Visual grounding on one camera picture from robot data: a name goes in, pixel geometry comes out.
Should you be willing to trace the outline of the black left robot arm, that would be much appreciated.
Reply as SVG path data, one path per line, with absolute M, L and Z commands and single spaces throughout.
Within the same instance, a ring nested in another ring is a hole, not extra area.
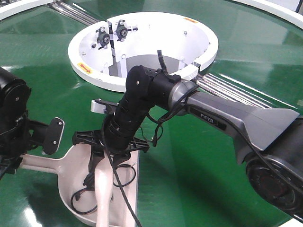
M 28 118 L 31 88 L 0 69 L 0 176 L 15 174 L 28 150 L 43 146 L 48 125 Z

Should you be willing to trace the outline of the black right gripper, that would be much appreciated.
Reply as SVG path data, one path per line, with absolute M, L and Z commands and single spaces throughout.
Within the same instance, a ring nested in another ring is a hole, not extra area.
M 64 130 L 64 121 L 61 118 L 55 117 L 50 122 L 47 130 L 45 139 L 43 141 L 43 150 L 47 155 L 52 155 L 57 152 L 62 134 Z M 77 131 L 74 133 L 72 138 L 73 145 L 77 144 L 89 144 L 90 145 L 90 160 L 88 164 L 89 173 L 93 173 L 97 164 L 104 159 L 104 146 L 101 140 L 101 130 L 94 131 Z M 149 145 L 146 141 L 141 140 L 139 138 L 131 139 L 128 147 L 122 151 L 114 150 L 111 148 L 110 154 L 113 155 L 113 163 L 114 167 L 119 164 L 127 161 L 131 157 L 131 152 L 142 150 L 143 152 L 147 152 L 149 149 Z

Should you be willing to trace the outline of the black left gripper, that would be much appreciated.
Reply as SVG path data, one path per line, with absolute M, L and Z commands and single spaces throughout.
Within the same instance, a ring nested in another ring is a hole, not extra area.
M 42 146 L 49 124 L 33 121 L 28 112 L 13 120 L 0 115 L 0 176 L 15 174 L 22 157 L 29 150 Z

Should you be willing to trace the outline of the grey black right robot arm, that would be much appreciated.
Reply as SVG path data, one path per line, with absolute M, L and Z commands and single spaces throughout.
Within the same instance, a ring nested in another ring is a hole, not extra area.
M 155 123 L 175 115 L 191 114 L 233 138 L 238 163 L 246 163 L 246 175 L 256 193 L 298 221 L 303 219 L 303 118 L 291 109 L 261 108 L 199 92 L 197 85 L 170 76 L 165 69 L 134 66 L 126 79 L 119 103 L 106 103 L 107 117 L 96 131 L 76 132 L 73 144 L 88 144 L 91 155 L 83 188 L 96 191 L 96 166 L 107 151 L 115 171 L 135 150 L 148 144 L 134 135 L 154 106 L 167 112 Z

